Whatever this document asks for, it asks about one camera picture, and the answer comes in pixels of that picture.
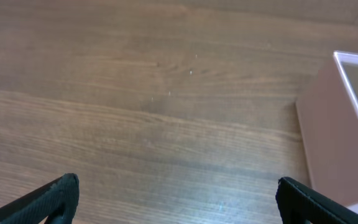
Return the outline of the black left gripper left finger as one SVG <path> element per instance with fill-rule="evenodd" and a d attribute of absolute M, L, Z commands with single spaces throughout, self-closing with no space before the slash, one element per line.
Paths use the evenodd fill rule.
<path fill-rule="evenodd" d="M 3 223 L 71 224 L 80 196 L 79 179 L 65 174 L 0 208 Z"/>

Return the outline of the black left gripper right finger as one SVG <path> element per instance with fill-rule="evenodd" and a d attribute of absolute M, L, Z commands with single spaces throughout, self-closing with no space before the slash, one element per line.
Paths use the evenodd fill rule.
<path fill-rule="evenodd" d="M 358 224 L 358 214 L 291 177 L 278 180 L 275 199 L 283 224 Z"/>

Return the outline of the white cardboard box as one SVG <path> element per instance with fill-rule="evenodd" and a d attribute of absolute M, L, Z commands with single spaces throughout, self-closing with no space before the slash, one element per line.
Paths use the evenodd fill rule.
<path fill-rule="evenodd" d="M 358 54 L 335 51 L 296 110 L 312 188 L 358 214 Z"/>

